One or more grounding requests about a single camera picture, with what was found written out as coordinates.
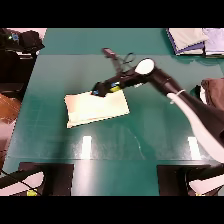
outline folded cloth stack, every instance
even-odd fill
[[[224,78],[202,80],[200,99],[205,104],[224,110]]]
[[[202,54],[204,41],[209,39],[202,28],[167,28],[166,31],[176,55]]]
[[[224,57],[224,28],[204,28],[209,39],[205,41],[206,57]]]

